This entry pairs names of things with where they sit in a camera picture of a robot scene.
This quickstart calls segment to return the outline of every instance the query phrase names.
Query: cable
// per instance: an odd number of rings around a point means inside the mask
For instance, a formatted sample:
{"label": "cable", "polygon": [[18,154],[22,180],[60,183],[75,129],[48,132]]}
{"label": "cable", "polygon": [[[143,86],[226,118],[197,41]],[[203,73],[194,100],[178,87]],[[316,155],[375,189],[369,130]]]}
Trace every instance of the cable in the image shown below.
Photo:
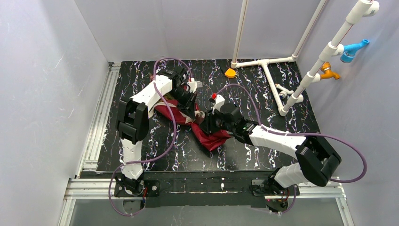
{"label": "cable", "polygon": [[147,194],[147,187],[145,187],[145,191],[144,191],[144,194],[143,194],[143,202],[144,202],[144,204],[145,204],[145,195]]}
{"label": "cable", "polygon": [[286,197],[286,199],[285,199],[284,201],[287,201],[287,200],[288,200],[288,197],[289,197],[289,188],[287,188],[287,191],[288,191],[287,197]]}
{"label": "cable", "polygon": [[350,147],[351,149],[353,149],[353,150],[359,155],[359,157],[361,158],[361,160],[362,160],[362,162],[363,162],[363,170],[362,170],[362,173],[361,173],[358,177],[353,178],[353,179],[350,179],[350,180],[330,179],[331,181],[338,182],[338,183],[344,183],[344,184],[345,184],[345,183],[352,183],[352,182],[355,182],[355,181],[358,181],[358,180],[362,179],[362,178],[364,177],[364,175],[366,174],[366,172],[367,172],[367,161],[366,161],[366,158],[365,158],[364,155],[360,152],[360,150],[357,149],[357,148],[356,148],[355,146],[353,146],[352,144],[350,144],[350,143],[348,143],[348,142],[346,142],[346,141],[344,141],[344,140],[342,140],[342,139],[340,139],[340,138],[338,138],[338,137],[334,137],[334,136],[326,135],[326,134],[321,134],[321,133],[280,133],[280,132],[268,130],[268,129],[261,123],[261,118],[260,118],[260,116],[259,116],[258,109],[256,108],[255,101],[254,101],[254,99],[251,97],[250,93],[248,92],[248,90],[247,90],[245,87],[243,87],[243,86],[241,86],[241,85],[239,85],[239,84],[231,83],[231,84],[228,84],[228,85],[226,85],[225,87],[221,88],[221,89],[217,92],[217,94],[219,94],[219,93],[222,92],[224,89],[226,89],[227,87],[230,87],[230,86],[238,86],[238,87],[241,87],[241,88],[248,94],[249,99],[251,100],[251,103],[252,103],[252,105],[253,105],[254,108],[255,108],[256,119],[258,120],[259,125],[262,126],[262,129],[265,130],[266,132],[269,132],[269,133],[272,133],[272,134],[275,134],[275,135],[289,136],[289,137],[298,137],[298,136],[327,137],[327,138],[336,140],[336,141],[338,141],[338,142],[340,142],[340,143],[342,143],[342,144],[344,144],[344,145]]}
{"label": "cable", "polygon": [[288,208],[285,211],[283,211],[281,213],[287,213],[294,206],[295,200],[296,200],[296,187],[294,186],[294,198],[292,199],[292,203],[290,206],[288,206]]}
{"label": "cable", "polygon": [[140,193],[138,193],[138,194],[132,194],[132,196],[139,196],[139,195],[141,195],[141,194],[143,193],[143,191],[144,191],[144,187],[141,189]]}
{"label": "cable", "polygon": [[281,196],[280,200],[283,200],[285,194],[286,194],[286,190],[284,190],[283,195]]}
{"label": "cable", "polygon": [[[154,81],[156,81],[156,73],[157,73],[157,66],[158,66],[158,63],[159,63],[160,61],[162,61],[162,60],[176,60],[176,61],[179,61],[179,62],[182,63],[182,64],[187,68],[187,70],[189,71],[190,75],[188,75],[188,78],[190,79],[190,76],[192,76],[191,69],[190,69],[189,66],[188,66],[185,62],[183,62],[182,60],[175,59],[175,58],[163,58],[163,59],[157,60],[157,61],[155,62],[155,64],[154,64],[154,74],[153,74],[153,75],[154,75]],[[123,212],[119,211],[119,210],[116,208],[116,206],[115,206],[115,204],[113,203],[112,198],[111,198],[112,181],[113,181],[113,179],[114,179],[114,177],[115,177],[115,175],[116,175],[116,172],[117,172],[120,168],[122,168],[123,166],[128,165],[128,164],[148,163],[148,162],[156,161],[156,160],[162,158],[163,156],[165,156],[165,155],[172,149],[172,147],[175,145],[175,141],[176,141],[176,130],[177,130],[177,129],[176,129],[176,120],[175,120],[175,117],[174,117],[174,115],[173,115],[172,109],[171,109],[170,106],[168,105],[166,99],[163,97],[163,95],[161,94],[161,92],[158,90],[157,85],[156,85],[155,82],[154,82],[154,88],[155,88],[155,91],[157,92],[157,94],[159,95],[159,97],[160,97],[160,98],[162,99],[162,101],[165,103],[165,106],[166,106],[166,108],[168,109],[168,111],[169,111],[169,113],[170,113],[170,115],[171,115],[171,117],[172,117],[172,123],[173,123],[173,138],[172,138],[172,142],[170,143],[170,145],[169,145],[169,147],[167,148],[167,150],[166,150],[164,153],[162,153],[160,156],[155,157],[155,158],[153,158],[153,159],[147,159],[147,160],[141,160],[141,161],[128,161],[128,162],[126,162],[126,163],[121,164],[120,166],[118,166],[118,167],[114,170],[114,172],[112,173],[111,180],[110,180],[110,184],[109,184],[109,186],[108,186],[108,199],[110,200],[111,206],[113,207],[113,209],[114,209],[117,213],[119,213],[120,215],[123,215],[123,216],[127,216],[127,217],[129,217],[129,216],[134,216],[134,215],[140,213],[142,210],[144,210],[144,208],[142,208],[141,210],[137,211],[136,213],[130,213],[130,214],[123,213]]]}

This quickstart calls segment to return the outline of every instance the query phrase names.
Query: orange faucet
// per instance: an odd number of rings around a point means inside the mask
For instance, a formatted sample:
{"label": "orange faucet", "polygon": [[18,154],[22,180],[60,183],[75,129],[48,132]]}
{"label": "orange faucet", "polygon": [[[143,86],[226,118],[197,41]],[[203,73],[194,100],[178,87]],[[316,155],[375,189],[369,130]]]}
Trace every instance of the orange faucet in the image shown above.
{"label": "orange faucet", "polygon": [[324,74],[322,74],[322,75],[320,75],[320,79],[331,79],[331,78],[334,78],[334,79],[339,79],[340,77],[339,77],[339,74],[337,74],[337,73],[335,73],[335,72],[333,72],[332,70],[331,70],[331,65],[330,65],[330,63],[329,62],[325,62],[322,66],[321,66],[321,69],[320,69]]}

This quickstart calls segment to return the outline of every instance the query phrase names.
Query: blue faucet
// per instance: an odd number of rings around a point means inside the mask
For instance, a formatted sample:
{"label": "blue faucet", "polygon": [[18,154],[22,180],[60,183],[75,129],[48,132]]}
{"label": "blue faucet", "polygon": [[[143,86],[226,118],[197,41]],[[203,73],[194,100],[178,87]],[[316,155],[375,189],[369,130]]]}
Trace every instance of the blue faucet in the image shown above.
{"label": "blue faucet", "polygon": [[352,60],[355,58],[356,52],[368,44],[369,41],[367,39],[363,39],[361,43],[344,46],[343,54],[341,56],[341,61],[344,63],[352,62]]}

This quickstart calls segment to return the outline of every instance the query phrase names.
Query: black work surface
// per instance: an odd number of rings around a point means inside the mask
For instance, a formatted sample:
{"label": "black work surface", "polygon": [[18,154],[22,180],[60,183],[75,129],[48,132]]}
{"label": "black work surface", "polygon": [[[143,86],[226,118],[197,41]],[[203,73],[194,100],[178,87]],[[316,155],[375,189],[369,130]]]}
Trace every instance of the black work surface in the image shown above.
{"label": "black work surface", "polygon": [[[195,80],[203,82],[203,88],[198,89],[197,97],[197,104],[202,110],[211,107],[208,99],[212,93],[216,93],[226,84],[239,83],[251,93],[264,125],[289,132],[319,130],[306,92],[303,92],[304,101],[295,104],[286,117],[279,115],[261,67],[239,68],[236,70],[238,76],[235,79],[228,79],[222,71],[229,67],[230,60],[185,62],[192,69]],[[115,129],[119,100],[123,96],[131,97],[138,93],[150,82],[150,73],[152,74],[154,63],[154,61],[122,62],[97,171],[113,171],[120,165],[121,143]],[[173,61],[160,64],[160,67],[168,69],[176,66],[179,66],[179,63]],[[275,83],[293,90],[298,86],[301,76],[296,63],[271,64],[269,69]],[[255,118],[254,107],[248,96],[238,87],[228,88],[222,92],[222,95],[226,101],[234,102],[239,106],[244,117]],[[172,123],[159,113],[155,113],[150,119],[150,132],[143,141],[142,160],[152,159],[165,151],[172,140],[172,133]],[[198,142],[191,127],[178,126],[177,133],[175,147],[164,158],[143,164],[146,171],[274,170],[294,161],[294,158],[276,150],[245,145],[234,138],[209,152]]]}

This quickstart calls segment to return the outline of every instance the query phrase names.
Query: white pvc pipe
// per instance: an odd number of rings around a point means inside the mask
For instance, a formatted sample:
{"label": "white pvc pipe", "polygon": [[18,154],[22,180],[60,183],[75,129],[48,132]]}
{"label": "white pvc pipe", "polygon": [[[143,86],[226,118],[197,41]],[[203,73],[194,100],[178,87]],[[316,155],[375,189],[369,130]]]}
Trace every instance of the white pvc pipe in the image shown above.
{"label": "white pvc pipe", "polygon": [[278,110],[280,110],[280,109],[283,108],[283,103],[282,103],[281,100],[280,100],[279,93],[278,93],[278,91],[277,91],[277,89],[276,89],[276,85],[275,85],[274,82],[273,82],[273,78],[271,77],[269,68],[267,67],[267,64],[262,64],[262,68],[263,68],[263,70],[264,70],[264,73],[266,74],[266,79],[267,79],[267,81],[268,81],[268,83],[269,83],[271,92],[273,93],[274,100],[275,100],[276,103],[277,103],[277,108],[278,108]]}
{"label": "white pvc pipe", "polygon": [[294,51],[294,53],[292,54],[293,58],[297,58],[299,51],[301,50],[303,44],[306,41],[306,38],[308,37],[309,33],[311,32],[312,27],[314,26],[317,18],[319,17],[322,9],[324,8],[325,4],[327,3],[328,0],[320,0],[319,5],[317,6],[316,10],[314,11],[314,14],[308,24],[308,26],[306,27],[305,32],[303,33],[301,40],[299,41],[298,45],[296,46],[296,49]]}
{"label": "white pvc pipe", "polygon": [[294,59],[290,57],[286,58],[278,58],[278,59],[266,59],[265,60],[267,64],[274,64],[274,63],[283,63],[283,62],[294,62]]}
{"label": "white pvc pipe", "polygon": [[239,67],[248,67],[248,66],[255,66],[255,65],[259,65],[259,61],[258,61],[258,60],[249,61],[249,62],[237,63],[237,64],[236,64],[236,68],[239,68]]}
{"label": "white pvc pipe", "polygon": [[334,38],[331,40],[331,45],[338,46],[338,44],[341,42],[343,37],[346,35],[346,33],[349,31],[349,29],[352,26],[353,24],[350,24],[347,21],[345,21],[344,24],[341,26],[341,28],[338,30],[337,34],[335,34]]}
{"label": "white pvc pipe", "polygon": [[236,43],[234,46],[234,54],[233,54],[233,60],[232,60],[231,64],[237,63],[239,43],[241,41],[242,30],[244,29],[244,21],[245,21],[245,15],[247,14],[247,7],[248,7],[248,0],[242,0],[241,13],[239,15]]}
{"label": "white pvc pipe", "polygon": [[276,88],[278,88],[281,91],[286,92],[288,95],[291,95],[294,93],[292,90],[288,90],[287,88],[282,87],[280,84],[276,84]]}
{"label": "white pvc pipe", "polygon": [[314,75],[314,79],[313,79],[312,83],[318,82],[318,81],[320,81],[320,80],[321,80],[320,74],[319,74],[319,73],[316,73],[316,74]]}
{"label": "white pvc pipe", "polygon": [[303,102],[303,96],[302,96],[302,94],[299,95],[299,97],[298,97],[298,99],[297,99],[296,102],[297,102],[297,103]]}
{"label": "white pvc pipe", "polygon": [[358,2],[355,4],[355,6],[352,8],[352,10],[347,15],[344,24],[341,26],[341,28],[335,34],[335,36],[331,40],[331,42],[329,42],[328,45],[323,49],[323,51],[319,55],[319,58],[316,61],[316,63],[314,64],[314,66],[311,68],[310,71],[307,72],[307,74],[304,76],[301,83],[299,84],[298,88],[287,100],[287,103],[284,106],[284,108],[282,109],[282,111],[279,110],[280,115],[285,116],[288,113],[288,110],[297,101],[298,96],[300,94],[302,94],[302,92],[313,81],[314,76],[316,75],[316,73],[320,69],[320,67],[323,65],[323,63],[328,61],[332,57],[332,55],[337,51],[338,44],[345,37],[345,35],[352,28],[352,26],[354,24],[356,24],[363,17],[363,15],[365,13],[367,13],[367,11],[369,10],[369,8],[371,7],[372,4],[373,4],[372,1],[358,0]]}

